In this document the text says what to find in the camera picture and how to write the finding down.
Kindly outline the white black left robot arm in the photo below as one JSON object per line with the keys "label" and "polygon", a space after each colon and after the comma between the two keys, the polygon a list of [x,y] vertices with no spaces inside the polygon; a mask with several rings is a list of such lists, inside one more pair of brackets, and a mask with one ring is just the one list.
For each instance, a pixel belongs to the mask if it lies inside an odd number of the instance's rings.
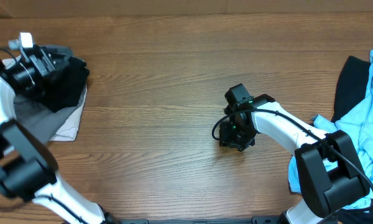
{"label": "white black left robot arm", "polygon": [[29,32],[9,41],[5,52],[13,50],[21,53],[13,66],[5,66],[0,59],[0,193],[46,207],[67,223],[117,223],[62,178],[52,153],[16,118],[16,95],[33,100],[45,97],[69,66],[71,50],[38,46]]}

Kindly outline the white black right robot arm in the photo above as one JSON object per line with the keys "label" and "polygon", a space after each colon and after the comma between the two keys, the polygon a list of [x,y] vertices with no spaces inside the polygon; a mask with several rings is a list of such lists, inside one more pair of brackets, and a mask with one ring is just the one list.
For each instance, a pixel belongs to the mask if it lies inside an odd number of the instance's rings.
{"label": "white black right robot arm", "polygon": [[229,90],[225,116],[216,124],[217,141],[243,151],[266,134],[293,154],[302,200],[284,212],[279,223],[324,223],[369,194],[371,183],[348,134],[327,133],[284,111],[270,96],[256,98]]}

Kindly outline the black t-shirt with white logo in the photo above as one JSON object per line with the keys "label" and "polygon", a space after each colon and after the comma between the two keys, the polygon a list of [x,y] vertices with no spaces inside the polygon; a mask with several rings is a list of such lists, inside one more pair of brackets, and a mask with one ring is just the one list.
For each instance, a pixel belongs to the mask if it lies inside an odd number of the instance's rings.
{"label": "black t-shirt with white logo", "polygon": [[90,74],[82,59],[71,57],[68,61],[69,66],[60,74],[58,81],[47,88],[45,96],[39,100],[53,113],[78,104]]}

